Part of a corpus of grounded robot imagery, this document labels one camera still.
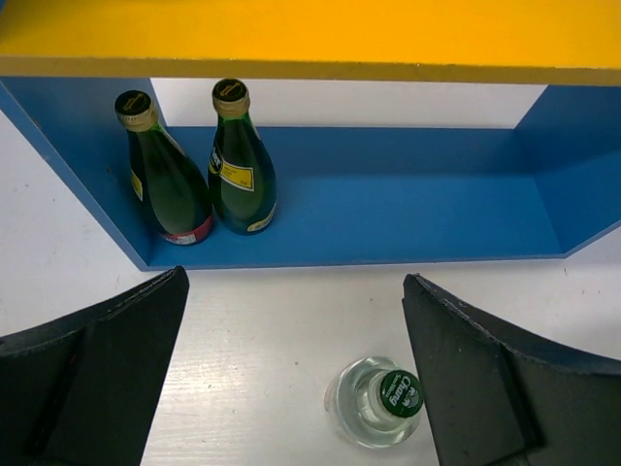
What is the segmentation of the green bottle red label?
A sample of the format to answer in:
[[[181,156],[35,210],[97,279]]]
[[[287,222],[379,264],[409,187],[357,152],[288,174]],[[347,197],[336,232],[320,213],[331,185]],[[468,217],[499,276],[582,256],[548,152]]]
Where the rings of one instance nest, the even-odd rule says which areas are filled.
[[[160,123],[150,96],[127,90],[114,102],[129,143],[130,179],[145,215],[167,242],[192,246],[212,231],[212,201],[194,161]]]

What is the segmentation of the clear glass bottle green cap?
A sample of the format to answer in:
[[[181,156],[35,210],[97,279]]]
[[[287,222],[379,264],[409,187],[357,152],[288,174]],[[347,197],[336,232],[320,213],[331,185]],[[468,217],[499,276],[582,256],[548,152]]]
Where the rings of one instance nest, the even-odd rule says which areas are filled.
[[[324,411],[333,430],[367,449],[392,448],[407,440],[419,425],[423,406],[419,379],[384,356],[348,364],[324,394]]]

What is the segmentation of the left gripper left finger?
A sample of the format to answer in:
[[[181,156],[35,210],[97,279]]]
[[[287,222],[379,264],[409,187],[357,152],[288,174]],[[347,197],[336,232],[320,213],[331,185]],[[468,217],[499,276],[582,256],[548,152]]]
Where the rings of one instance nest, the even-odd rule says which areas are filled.
[[[177,266],[3,336],[2,464],[140,464],[188,292]]]

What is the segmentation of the blue and yellow shelf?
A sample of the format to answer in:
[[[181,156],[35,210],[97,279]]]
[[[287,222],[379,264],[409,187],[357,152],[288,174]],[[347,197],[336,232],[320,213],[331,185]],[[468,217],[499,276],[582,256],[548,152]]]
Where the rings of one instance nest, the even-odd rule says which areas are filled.
[[[205,166],[220,77],[276,215],[177,246],[114,100],[151,92]],[[564,258],[620,225],[616,1],[5,1],[1,109],[143,271]]]

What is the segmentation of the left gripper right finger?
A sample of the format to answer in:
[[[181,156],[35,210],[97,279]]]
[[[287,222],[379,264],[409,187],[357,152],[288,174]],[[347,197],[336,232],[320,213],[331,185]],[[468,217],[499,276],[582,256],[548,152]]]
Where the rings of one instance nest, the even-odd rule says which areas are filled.
[[[617,465],[620,362],[556,343],[419,274],[404,281],[441,465]]]

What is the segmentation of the green bottle yellow label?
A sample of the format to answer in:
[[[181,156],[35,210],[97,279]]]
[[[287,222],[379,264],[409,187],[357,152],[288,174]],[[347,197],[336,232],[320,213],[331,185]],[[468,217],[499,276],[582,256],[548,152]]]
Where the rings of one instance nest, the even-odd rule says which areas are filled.
[[[254,235],[268,227],[276,211],[275,167],[250,117],[246,85],[218,81],[212,104],[217,113],[208,168],[212,204],[230,231]]]

